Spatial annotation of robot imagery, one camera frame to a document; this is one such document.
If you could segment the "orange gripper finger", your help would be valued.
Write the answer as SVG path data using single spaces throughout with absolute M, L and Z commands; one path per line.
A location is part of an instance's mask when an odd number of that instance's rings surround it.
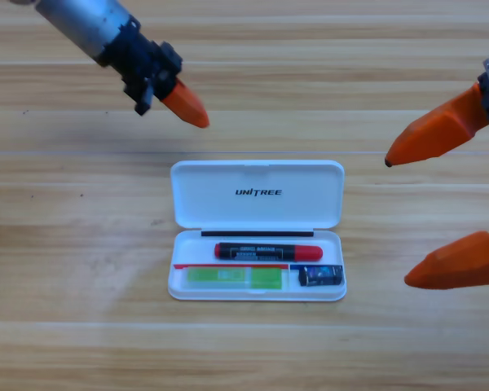
M 404 282 L 432 290 L 489 285 L 489 232 L 478 231 L 434 250 L 407 273 Z

